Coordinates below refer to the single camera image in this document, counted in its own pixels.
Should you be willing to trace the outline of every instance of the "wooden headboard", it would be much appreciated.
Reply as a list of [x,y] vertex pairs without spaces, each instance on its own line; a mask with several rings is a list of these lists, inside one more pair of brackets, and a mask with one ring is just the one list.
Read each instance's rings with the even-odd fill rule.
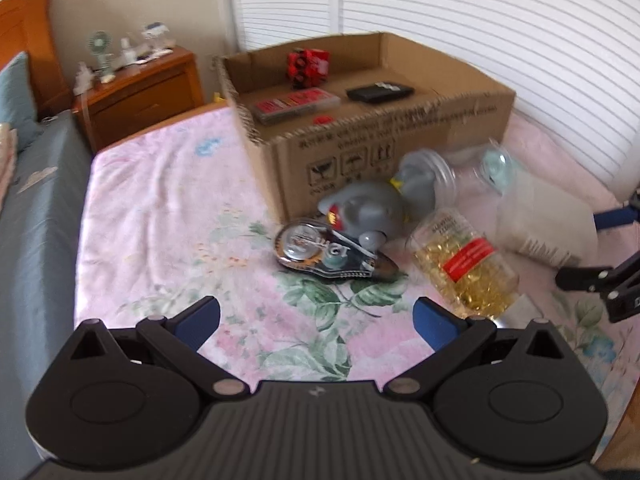
[[49,24],[49,0],[0,1],[0,68],[20,51],[29,54],[31,89],[40,118],[71,106]]

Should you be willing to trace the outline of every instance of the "portable fan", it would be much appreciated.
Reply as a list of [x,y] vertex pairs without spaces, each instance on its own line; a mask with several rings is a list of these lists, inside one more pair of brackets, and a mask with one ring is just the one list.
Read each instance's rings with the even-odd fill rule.
[[96,32],[86,42],[87,48],[98,60],[98,70],[100,71],[100,81],[102,83],[108,83],[114,78],[106,53],[110,44],[111,37],[103,30]]

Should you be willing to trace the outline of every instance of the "floral bedsheet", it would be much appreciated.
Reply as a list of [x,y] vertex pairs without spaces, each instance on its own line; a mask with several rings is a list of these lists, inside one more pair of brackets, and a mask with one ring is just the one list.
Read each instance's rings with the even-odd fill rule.
[[[553,140],[517,116],[505,144],[533,173],[584,197],[615,204]],[[491,235],[495,204],[476,196],[462,211]],[[209,111],[99,154],[88,189],[78,256],[76,323],[111,328],[149,314],[172,316],[206,295],[222,307],[201,354],[252,387],[260,380],[372,379],[382,386],[432,353],[414,331],[419,296],[441,300],[412,267],[402,242],[385,248],[404,271],[391,284],[327,285],[275,262],[270,220],[232,112]],[[636,227],[600,237],[598,262],[617,265],[638,248]],[[609,406],[602,450],[640,376],[635,318],[611,325],[596,295],[565,294],[551,269],[510,255],[521,292],[559,327]]]

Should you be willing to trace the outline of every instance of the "blue mattress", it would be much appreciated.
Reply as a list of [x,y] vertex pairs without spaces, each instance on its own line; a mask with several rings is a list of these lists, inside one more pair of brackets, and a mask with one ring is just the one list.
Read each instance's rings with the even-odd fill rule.
[[[3,480],[20,478],[39,460],[24,425],[24,407],[73,330],[76,254],[91,160],[71,113],[61,113],[18,156],[0,212]],[[48,176],[25,186],[47,168]]]

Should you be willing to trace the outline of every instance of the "red toy car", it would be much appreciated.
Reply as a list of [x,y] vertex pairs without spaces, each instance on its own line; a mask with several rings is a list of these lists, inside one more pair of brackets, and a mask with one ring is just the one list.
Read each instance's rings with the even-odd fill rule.
[[293,88],[311,88],[326,81],[329,53],[317,48],[297,48],[287,58],[287,76]]

